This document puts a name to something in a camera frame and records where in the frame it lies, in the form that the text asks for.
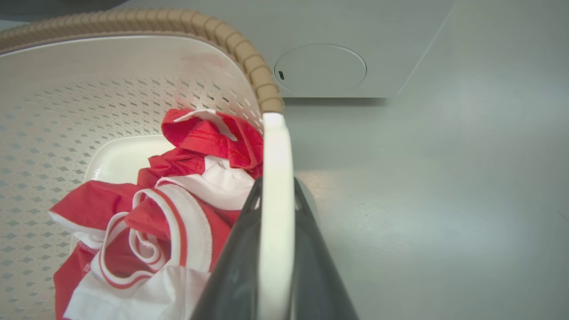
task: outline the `black plastic part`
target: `black plastic part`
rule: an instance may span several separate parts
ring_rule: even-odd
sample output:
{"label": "black plastic part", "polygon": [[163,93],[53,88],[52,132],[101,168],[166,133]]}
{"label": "black plastic part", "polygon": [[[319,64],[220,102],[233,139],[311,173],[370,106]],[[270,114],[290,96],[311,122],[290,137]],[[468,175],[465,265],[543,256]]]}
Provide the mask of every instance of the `black plastic part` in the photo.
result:
{"label": "black plastic part", "polygon": [[[194,320],[255,320],[261,233],[262,178],[233,226],[217,265],[192,314]],[[316,221],[295,181],[295,264],[291,315],[296,320],[357,319]]]}

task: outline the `basket rim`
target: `basket rim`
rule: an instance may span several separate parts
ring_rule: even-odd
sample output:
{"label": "basket rim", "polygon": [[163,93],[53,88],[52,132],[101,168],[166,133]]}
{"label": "basket rim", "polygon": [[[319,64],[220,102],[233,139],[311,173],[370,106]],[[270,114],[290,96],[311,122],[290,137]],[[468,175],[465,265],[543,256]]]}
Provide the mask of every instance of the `basket rim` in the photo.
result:
{"label": "basket rim", "polygon": [[0,56],[77,39],[173,35],[215,46],[244,73],[262,113],[282,113],[284,102],[273,72],[251,41],[225,22],[187,9],[134,9],[81,13],[46,19],[0,32]]}

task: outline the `laundry basket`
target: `laundry basket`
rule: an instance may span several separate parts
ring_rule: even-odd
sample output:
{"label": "laundry basket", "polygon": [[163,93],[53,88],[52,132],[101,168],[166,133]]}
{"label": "laundry basket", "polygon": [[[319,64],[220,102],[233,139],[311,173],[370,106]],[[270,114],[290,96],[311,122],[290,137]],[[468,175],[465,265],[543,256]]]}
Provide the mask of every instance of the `laundry basket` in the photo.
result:
{"label": "laundry basket", "polygon": [[160,134],[171,108],[219,110],[264,133],[258,312],[286,308],[290,139],[271,70],[239,32],[188,10],[79,14],[7,30],[0,101],[0,319],[54,318],[52,277],[71,236],[46,211],[83,182],[101,146]]}

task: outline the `circular panel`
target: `circular panel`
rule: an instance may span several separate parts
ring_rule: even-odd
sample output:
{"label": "circular panel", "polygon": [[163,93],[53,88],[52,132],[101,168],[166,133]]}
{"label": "circular panel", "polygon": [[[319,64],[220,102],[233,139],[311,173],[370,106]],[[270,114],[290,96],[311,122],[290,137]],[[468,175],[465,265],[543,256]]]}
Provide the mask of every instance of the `circular panel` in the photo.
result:
{"label": "circular panel", "polygon": [[358,86],[365,77],[366,66],[350,49],[309,44],[282,55],[274,71],[277,81],[291,92],[308,97],[334,97]]}

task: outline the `basket handle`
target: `basket handle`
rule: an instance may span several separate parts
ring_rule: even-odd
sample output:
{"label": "basket handle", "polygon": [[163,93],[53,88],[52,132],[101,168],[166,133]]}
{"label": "basket handle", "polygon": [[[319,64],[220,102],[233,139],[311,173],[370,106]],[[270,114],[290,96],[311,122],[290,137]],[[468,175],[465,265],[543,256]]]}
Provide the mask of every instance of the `basket handle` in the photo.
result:
{"label": "basket handle", "polygon": [[282,114],[263,114],[264,155],[257,319],[288,315],[295,245],[294,172]]}
{"label": "basket handle", "polygon": [[215,17],[186,9],[131,9],[74,14],[0,31],[0,55],[74,39],[127,35],[175,35],[216,46],[237,63],[261,112],[282,112],[273,72],[251,41]]}

